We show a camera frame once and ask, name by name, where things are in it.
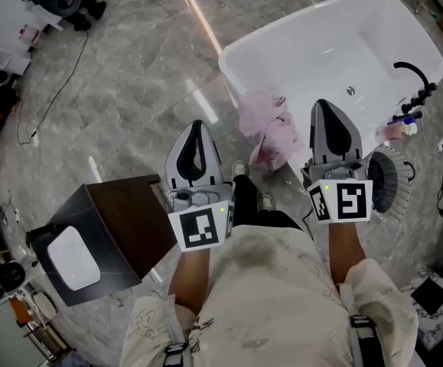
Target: pink towel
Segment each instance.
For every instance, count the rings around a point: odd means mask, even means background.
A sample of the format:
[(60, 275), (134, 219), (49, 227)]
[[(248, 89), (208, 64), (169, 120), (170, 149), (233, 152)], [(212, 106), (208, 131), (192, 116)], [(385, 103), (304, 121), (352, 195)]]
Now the pink towel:
[(256, 143), (250, 164), (264, 163), (277, 170), (301, 149), (284, 96), (274, 97), (265, 91), (248, 93), (240, 99), (238, 113), (239, 130)]

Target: bottle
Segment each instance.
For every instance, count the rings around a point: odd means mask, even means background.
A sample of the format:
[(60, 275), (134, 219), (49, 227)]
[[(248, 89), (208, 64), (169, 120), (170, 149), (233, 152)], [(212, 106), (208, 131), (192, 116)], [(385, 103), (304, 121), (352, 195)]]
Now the bottle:
[(388, 140), (398, 140), (404, 138), (405, 135), (414, 135), (417, 131), (417, 124), (414, 122), (411, 124), (397, 122), (396, 124), (391, 125), (381, 125), (376, 129), (376, 141), (378, 143), (383, 143)]

